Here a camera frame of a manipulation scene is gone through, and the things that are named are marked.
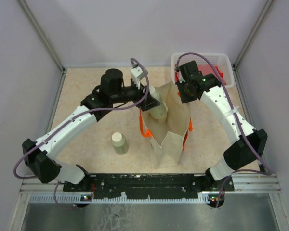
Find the green bottle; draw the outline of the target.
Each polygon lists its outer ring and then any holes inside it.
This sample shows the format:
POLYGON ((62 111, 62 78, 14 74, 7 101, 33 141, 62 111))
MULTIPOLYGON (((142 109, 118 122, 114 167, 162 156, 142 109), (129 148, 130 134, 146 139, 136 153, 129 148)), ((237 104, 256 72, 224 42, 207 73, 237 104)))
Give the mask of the green bottle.
POLYGON ((161 123, 164 123, 167 119, 168 108, 166 103, 163 101, 160 93, 154 86, 150 86, 149 88, 150 96, 156 99, 159 102, 158 106, 153 107, 149 110, 150 115, 159 120, 161 123))
POLYGON ((124 155, 127 153, 129 146, 125 136, 120 132, 115 132, 111 136, 111 144, 115 152, 119 155, 124 155))

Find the beige canvas tote bag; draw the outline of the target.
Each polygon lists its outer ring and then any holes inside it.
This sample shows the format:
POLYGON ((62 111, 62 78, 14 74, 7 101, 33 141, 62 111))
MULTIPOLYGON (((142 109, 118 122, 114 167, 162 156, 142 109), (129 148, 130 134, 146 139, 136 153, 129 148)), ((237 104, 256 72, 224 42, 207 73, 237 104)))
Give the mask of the beige canvas tote bag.
POLYGON ((150 142, 153 169, 178 165, 188 132, 192 131, 189 103, 182 104, 173 82, 156 87, 168 111, 166 120, 154 119, 149 111, 139 111, 139 130, 150 142))

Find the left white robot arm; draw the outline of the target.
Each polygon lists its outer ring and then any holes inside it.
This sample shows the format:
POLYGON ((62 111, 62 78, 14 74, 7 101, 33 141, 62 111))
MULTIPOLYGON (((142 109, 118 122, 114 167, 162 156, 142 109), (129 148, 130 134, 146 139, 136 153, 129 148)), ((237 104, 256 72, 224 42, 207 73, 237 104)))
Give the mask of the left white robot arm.
POLYGON ((80 191, 90 187, 88 173, 79 165, 58 161, 60 152, 81 132, 99 122, 111 111, 119 111, 118 103, 132 102, 133 106, 147 111, 160 103, 149 92, 149 87, 141 80, 148 79, 148 72, 137 66, 131 69, 131 83, 124 85, 123 73, 118 69, 108 69, 101 76, 100 85, 87 95, 61 124, 44 136, 23 142, 25 165, 41 183, 53 180, 72 183, 80 191))

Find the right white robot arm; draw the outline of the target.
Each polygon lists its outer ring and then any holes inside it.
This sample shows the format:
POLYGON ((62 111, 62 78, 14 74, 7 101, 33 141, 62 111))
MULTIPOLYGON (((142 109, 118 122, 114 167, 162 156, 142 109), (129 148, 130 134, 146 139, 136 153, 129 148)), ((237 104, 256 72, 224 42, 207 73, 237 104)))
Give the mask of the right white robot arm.
POLYGON ((249 124, 230 105, 221 81, 214 74, 203 75, 195 61, 176 67, 176 71, 182 77, 175 83, 182 103, 203 102, 214 113, 231 144, 219 162, 206 171, 206 186, 214 191, 222 186, 223 178, 262 156, 267 133, 249 124))

